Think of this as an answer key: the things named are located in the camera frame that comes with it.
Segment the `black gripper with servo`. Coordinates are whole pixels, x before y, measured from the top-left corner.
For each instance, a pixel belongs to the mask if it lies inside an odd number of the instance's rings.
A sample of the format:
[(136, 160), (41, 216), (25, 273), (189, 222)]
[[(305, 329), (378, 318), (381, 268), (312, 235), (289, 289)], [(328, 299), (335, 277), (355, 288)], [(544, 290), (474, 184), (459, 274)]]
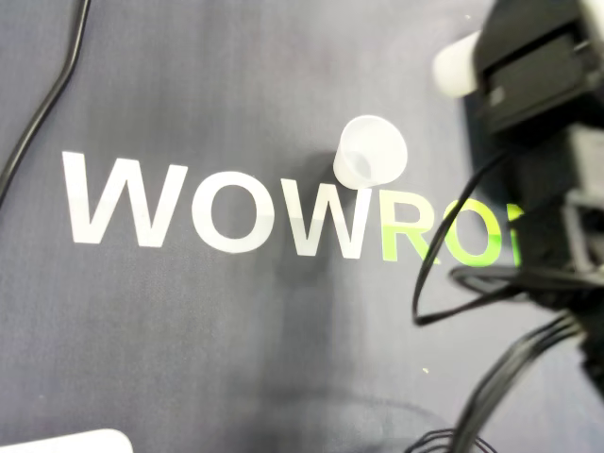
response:
[(603, 51), (578, 1), (495, 2), (473, 56), (485, 125), (603, 124)]

